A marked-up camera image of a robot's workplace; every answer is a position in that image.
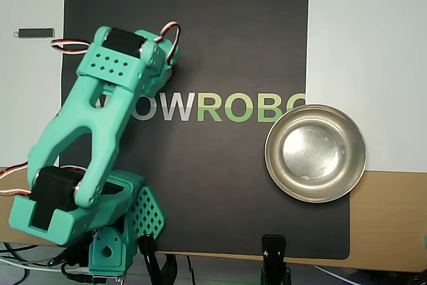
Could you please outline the teal gripper with servo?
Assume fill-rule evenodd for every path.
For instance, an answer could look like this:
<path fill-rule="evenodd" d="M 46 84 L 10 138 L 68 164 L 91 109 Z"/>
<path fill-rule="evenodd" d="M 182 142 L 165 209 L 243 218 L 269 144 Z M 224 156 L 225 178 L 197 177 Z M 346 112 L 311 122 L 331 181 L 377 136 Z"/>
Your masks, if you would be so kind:
<path fill-rule="evenodd" d="M 181 35 L 181 30 L 177 29 L 175 32 L 175 37 L 173 41 L 170 41 L 166 38 L 165 34 L 167 29 L 162 29 L 159 35 L 151 33 L 145 30 L 137 30 L 136 35 L 146 38 L 149 41 L 157 43 L 157 46 L 165 53 L 165 63 L 163 69 L 166 72 L 163 75 L 158 75 L 156 77 L 151 77 L 144 87 L 144 94 L 156 94 L 171 78 L 170 69 L 176 64 L 177 57 L 179 54 L 179 37 Z"/>

